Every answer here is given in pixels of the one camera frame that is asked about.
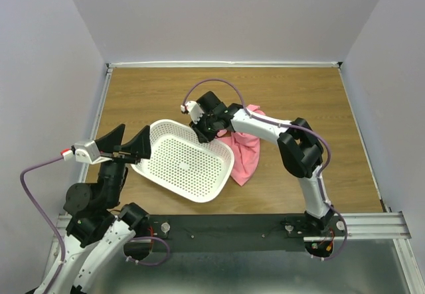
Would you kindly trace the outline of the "white perforated plastic basket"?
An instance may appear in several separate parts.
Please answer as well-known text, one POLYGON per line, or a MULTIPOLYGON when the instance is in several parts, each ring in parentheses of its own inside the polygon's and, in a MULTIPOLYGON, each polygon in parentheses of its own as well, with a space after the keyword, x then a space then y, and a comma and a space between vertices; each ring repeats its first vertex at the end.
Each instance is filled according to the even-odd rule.
POLYGON ((224 188, 234 166, 225 143, 199 143, 188 126, 170 119, 150 125, 151 158, 132 169, 139 175, 192 202, 206 203, 224 188))

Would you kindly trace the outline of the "pink t shirt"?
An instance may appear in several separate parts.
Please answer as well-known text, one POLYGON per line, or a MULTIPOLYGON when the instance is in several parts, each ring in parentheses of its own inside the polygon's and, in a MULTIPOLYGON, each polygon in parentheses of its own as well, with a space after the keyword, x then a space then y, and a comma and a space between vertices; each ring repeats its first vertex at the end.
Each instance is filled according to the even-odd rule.
POLYGON ((234 154, 232 179, 239 185, 245 185, 255 173, 260 160, 260 139, 254 135, 230 132, 223 129, 216 139, 228 145, 234 154))

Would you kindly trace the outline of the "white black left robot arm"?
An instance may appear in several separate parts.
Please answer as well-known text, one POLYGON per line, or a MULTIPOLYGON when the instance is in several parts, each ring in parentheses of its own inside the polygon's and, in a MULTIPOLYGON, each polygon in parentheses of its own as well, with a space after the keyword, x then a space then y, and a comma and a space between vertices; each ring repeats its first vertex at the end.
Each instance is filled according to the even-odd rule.
POLYGON ((148 213, 134 203, 118 215, 112 209, 128 175, 128 164, 151 156, 150 127, 122 143, 125 125, 120 124, 97 140, 79 141, 56 158, 99 165, 94 183, 75 183, 66 192, 63 209, 70 215, 65 235, 55 230, 60 253, 34 293, 87 293, 96 276, 138 229, 147 229, 148 213))

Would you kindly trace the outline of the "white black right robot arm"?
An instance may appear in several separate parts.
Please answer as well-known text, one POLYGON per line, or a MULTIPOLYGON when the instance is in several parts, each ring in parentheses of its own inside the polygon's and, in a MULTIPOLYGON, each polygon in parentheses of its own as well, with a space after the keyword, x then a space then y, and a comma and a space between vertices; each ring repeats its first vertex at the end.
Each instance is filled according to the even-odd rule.
POLYGON ((323 162, 323 151, 329 146, 321 142, 306 120, 284 121, 260 115, 241 104, 226 106, 213 92, 183 103, 181 111, 190 116, 190 127, 199 143, 209 143, 219 131, 227 130, 277 145, 284 168, 298 179, 301 187, 306 232, 318 236, 327 231, 335 215, 322 176, 329 164, 323 162))

